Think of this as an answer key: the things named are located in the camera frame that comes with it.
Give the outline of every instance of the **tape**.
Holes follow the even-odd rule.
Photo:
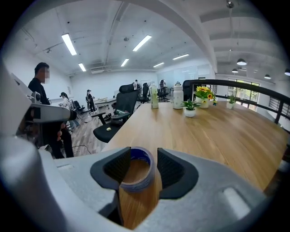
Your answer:
[[[120,187],[125,191],[137,193],[150,185],[155,176],[155,164],[152,154],[143,147],[131,147],[131,160],[142,160],[148,163],[149,170],[145,177],[133,183],[122,182]]]

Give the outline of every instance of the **chair headrest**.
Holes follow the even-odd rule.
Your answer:
[[[120,86],[119,91],[122,93],[134,91],[134,85],[133,84],[122,85]]]

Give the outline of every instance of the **railing post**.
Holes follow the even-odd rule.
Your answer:
[[[277,116],[275,118],[275,123],[276,124],[278,124],[278,122],[279,122],[280,115],[282,113],[283,104],[284,104],[284,102],[283,101],[280,101],[279,108],[278,108],[278,112],[277,112]]]

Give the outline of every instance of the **black hair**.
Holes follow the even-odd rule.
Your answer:
[[[62,92],[60,96],[65,96],[69,100],[68,95],[65,92]]]
[[[49,68],[49,65],[47,63],[44,63],[44,62],[40,62],[38,65],[36,65],[35,69],[34,69],[34,73],[35,75],[38,73],[38,71],[41,69],[41,68]]]

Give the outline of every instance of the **white bottle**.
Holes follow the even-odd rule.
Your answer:
[[[180,110],[182,109],[182,102],[183,102],[183,86],[176,82],[173,87],[173,108]]]
[[[158,108],[158,96],[157,96],[157,86],[152,83],[150,85],[150,95],[151,95],[151,108]]]

